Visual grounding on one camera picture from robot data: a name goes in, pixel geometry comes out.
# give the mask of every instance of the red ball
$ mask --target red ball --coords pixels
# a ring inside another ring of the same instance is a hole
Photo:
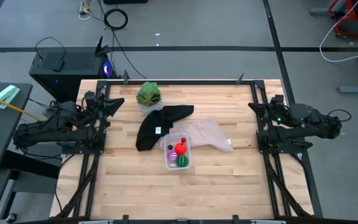
[[[177,152],[178,156],[183,155],[186,152],[187,148],[186,146],[182,144],[177,144],[175,146],[175,152]]]

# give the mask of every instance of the butcher block tabletop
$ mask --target butcher block tabletop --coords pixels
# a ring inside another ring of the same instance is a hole
[[[267,98],[280,94],[280,80],[264,80]],[[96,90],[97,80],[83,80],[77,104],[87,91]],[[145,116],[136,94],[140,85],[113,85],[109,98],[125,98],[125,103],[106,129],[91,212],[92,220],[161,219],[241,219],[273,218],[263,156],[255,132],[255,113],[250,85],[159,85],[164,105],[194,105],[189,122],[215,118],[234,151],[223,153],[212,146],[191,149],[192,165],[187,170],[165,168],[163,151],[154,148],[139,152],[136,136]],[[285,183],[298,203],[313,213],[302,166],[290,155],[280,155]],[[57,194],[62,206],[78,186],[83,155],[75,155],[61,169]],[[88,191],[83,194],[80,215],[85,213]],[[276,187],[280,213],[282,197]],[[51,216],[60,211],[53,201]]]

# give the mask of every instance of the beige cloth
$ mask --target beige cloth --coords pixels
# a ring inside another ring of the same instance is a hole
[[[214,118],[205,119],[189,124],[187,120],[175,122],[169,133],[187,133],[190,138],[190,147],[212,145],[222,152],[232,152],[233,147],[228,143],[221,127]],[[155,144],[163,150],[163,137]]]

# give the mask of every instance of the watermelon ball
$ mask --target watermelon ball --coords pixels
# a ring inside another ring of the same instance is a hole
[[[178,156],[178,159],[177,159],[178,167],[185,167],[185,166],[187,166],[188,163],[189,163],[189,160],[187,159],[186,156]]]
[[[187,148],[186,146],[182,144],[177,144],[175,146],[175,151],[177,152],[178,156],[183,155],[186,152]]]
[[[178,157],[178,154],[175,151],[170,151],[170,152],[168,152],[167,157],[168,157],[168,159],[175,161]]]

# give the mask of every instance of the plastic container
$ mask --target plastic container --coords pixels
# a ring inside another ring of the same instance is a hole
[[[179,140],[181,138],[185,138],[185,146],[187,147],[186,152],[184,153],[184,156],[187,157],[189,160],[187,166],[185,167],[178,167],[176,161],[172,161],[168,159],[168,152],[174,151],[175,146],[179,143]],[[168,170],[183,170],[183,169],[189,169],[191,167],[191,149],[190,149],[190,143],[189,143],[189,136],[186,133],[174,133],[174,134],[167,134],[164,136],[164,158],[165,158],[165,167]],[[168,146],[172,145],[173,149],[169,150]]]

